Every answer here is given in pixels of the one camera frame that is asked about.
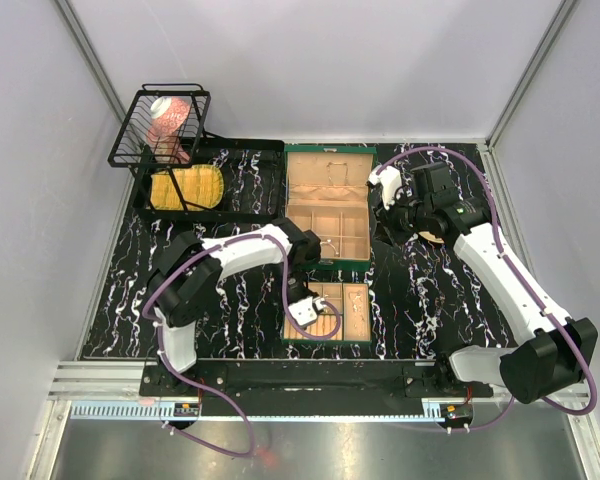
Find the green jewelry tray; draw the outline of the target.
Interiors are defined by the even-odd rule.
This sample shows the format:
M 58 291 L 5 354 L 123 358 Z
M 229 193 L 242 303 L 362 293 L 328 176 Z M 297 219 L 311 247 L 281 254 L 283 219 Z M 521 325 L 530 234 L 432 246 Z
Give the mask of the green jewelry tray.
M 322 337 L 331 343 L 368 343 L 371 341 L 369 291 L 364 283 L 309 282 L 309 289 L 329 302 L 340 315 L 340 326 L 336 314 L 327 307 L 318 320 L 306 328 L 309 335 Z

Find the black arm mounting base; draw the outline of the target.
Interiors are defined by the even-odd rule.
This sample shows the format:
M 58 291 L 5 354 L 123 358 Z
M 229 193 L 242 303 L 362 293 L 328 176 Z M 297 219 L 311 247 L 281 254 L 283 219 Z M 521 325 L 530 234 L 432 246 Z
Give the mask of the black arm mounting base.
M 426 415 L 424 400 L 482 400 L 493 390 L 454 380 L 434 361 L 202 359 L 180 377 L 146 363 L 139 393 L 177 401 L 198 395 L 205 418 L 243 411 L 256 421 Z

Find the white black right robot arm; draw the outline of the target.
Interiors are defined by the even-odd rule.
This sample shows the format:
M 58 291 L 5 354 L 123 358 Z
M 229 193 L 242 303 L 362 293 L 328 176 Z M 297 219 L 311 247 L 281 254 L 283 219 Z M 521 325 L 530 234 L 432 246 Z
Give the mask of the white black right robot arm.
M 598 338 L 593 323 L 573 319 L 551 299 L 505 244 L 485 201 L 461 197 L 445 163 L 417 167 L 412 178 L 406 195 L 395 167 L 369 174 L 369 186 L 381 191 L 375 214 L 388 241 L 399 243 L 409 233 L 441 240 L 487 289 L 516 343 L 456 349 L 434 371 L 437 390 L 452 397 L 470 382 L 493 384 L 529 404 L 584 381 Z

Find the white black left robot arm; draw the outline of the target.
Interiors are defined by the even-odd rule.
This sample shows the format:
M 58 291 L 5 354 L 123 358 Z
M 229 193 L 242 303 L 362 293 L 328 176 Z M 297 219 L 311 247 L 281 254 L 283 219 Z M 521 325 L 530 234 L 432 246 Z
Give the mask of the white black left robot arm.
M 142 310 L 158 325 L 158 356 L 170 363 L 161 373 L 161 384 L 176 396 L 194 388 L 196 322 L 211 311 L 217 284 L 230 276 L 280 264 L 291 318 L 300 329 L 315 323 L 326 300 L 309 289 L 296 268 L 319 260 L 320 254 L 317 235 L 286 217 L 231 237 L 199 239 L 193 232 L 176 237 L 151 271 Z

